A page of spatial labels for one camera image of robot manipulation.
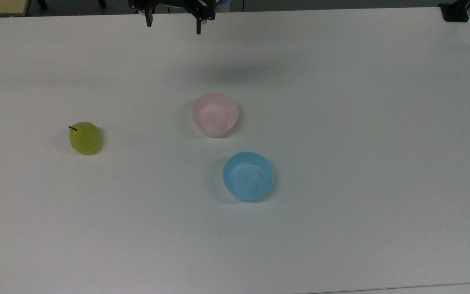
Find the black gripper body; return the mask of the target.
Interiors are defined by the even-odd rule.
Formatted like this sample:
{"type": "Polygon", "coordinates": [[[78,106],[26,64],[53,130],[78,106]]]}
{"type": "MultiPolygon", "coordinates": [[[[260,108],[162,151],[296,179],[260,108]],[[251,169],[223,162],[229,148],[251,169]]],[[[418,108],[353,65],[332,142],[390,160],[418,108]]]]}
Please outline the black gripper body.
{"type": "Polygon", "coordinates": [[[128,6],[144,14],[145,9],[153,9],[158,5],[183,8],[196,19],[214,20],[216,18],[215,0],[129,0],[128,6]]]}

